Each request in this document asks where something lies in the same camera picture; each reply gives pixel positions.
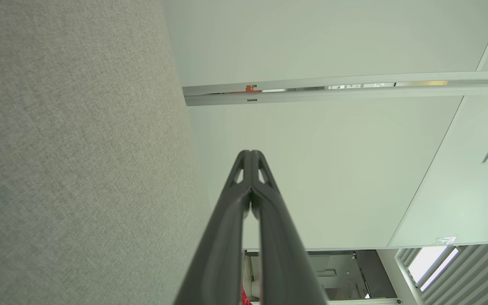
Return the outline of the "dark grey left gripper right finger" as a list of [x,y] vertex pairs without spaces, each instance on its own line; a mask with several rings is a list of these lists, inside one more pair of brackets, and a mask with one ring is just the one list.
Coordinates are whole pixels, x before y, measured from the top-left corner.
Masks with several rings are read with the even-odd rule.
[[263,305],[325,305],[325,294],[265,155],[251,152],[252,212],[259,220]]

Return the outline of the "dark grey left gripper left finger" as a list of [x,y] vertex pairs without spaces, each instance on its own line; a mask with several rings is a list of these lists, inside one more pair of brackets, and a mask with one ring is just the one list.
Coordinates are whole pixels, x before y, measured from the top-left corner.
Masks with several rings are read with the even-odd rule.
[[174,303],[238,305],[241,301],[243,220],[249,210],[249,150],[236,157]]

